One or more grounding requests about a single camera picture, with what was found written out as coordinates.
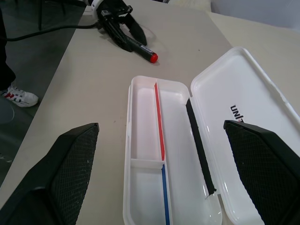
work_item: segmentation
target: white sneaker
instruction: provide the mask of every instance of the white sneaker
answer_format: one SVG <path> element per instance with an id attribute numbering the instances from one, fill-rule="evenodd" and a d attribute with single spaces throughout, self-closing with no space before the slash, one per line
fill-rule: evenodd
<path id="1" fill-rule="evenodd" d="M 38 103 L 38 97 L 35 94 L 17 89 L 13 84 L 7 90 L 0 91 L 0 95 L 19 107 L 31 107 Z"/>

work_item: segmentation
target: red marker cap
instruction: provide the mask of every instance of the red marker cap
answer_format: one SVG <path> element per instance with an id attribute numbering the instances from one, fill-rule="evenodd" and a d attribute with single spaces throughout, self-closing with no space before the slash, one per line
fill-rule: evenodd
<path id="1" fill-rule="evenodd" d="M 156 63 L 157 60 L 158 60 L 158 55 L 156 53 L 154 53 L 150 58 L 150 62 Z"/>

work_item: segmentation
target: gray floor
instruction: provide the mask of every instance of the gray floor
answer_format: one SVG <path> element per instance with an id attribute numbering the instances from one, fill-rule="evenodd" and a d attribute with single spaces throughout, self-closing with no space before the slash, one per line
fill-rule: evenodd
<path id="1" fill-rule="evenodd" d="M 7 37 L 14 38 L 38 31 L 38 0 L 0 0 Z M 66 24 L 78 24 L 84 8 L 65 4 L 66 15 L 57 2 L 43 5 L 43 29 Z M 73 36 L 74 29 L 59 30 L 29 39 L 9 42 L 6 47 L 7 63 L 16 74 L 20 89 L 35 93 L 42 101 L 60 60 Z M 0 153 L 14 158 L 29 128 L 38 105 L 16 109 L 14 121 L 0 125 Z M 0 184 L 9 165 L 0 160 Z"/>

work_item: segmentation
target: black pants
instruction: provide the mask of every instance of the black pants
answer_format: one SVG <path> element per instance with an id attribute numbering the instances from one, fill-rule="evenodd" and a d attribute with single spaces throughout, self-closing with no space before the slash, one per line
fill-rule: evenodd
<path id="1" fill-rule="evenodd" d="M 2 11 L 0 8 L 0 36 L 6 37 Z M 14 72 L 6 64 L 6 41 L 0 40 L 0 90 L 7 89 L 11 82 L 15 80 Z"/>

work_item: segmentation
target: white table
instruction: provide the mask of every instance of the white table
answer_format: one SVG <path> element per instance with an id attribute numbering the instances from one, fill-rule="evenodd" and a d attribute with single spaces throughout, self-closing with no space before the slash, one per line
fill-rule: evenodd
<path id="1" fill-rule="evenodd" d="M 131 79 L 145 75 L 189 87 L 196 75 L 232 45 L 246 47 L 258 59 L 300 114 L 300 65 L 293 63 L 300 55 L 299 35 L 150 0 L 126 3 L 148 30 L 149 47 L 159 55 L 159 63 L 152 65 L 135 53 L 121 50 L 97 30 L 76 30 L 3 182 L 0 207 L 60 134 L 98 122 L 100 132 L 90 184 L 77 224 L 124 224 L 124 153 Z M 82 21 L 92 23 L 88 15 Z"/>

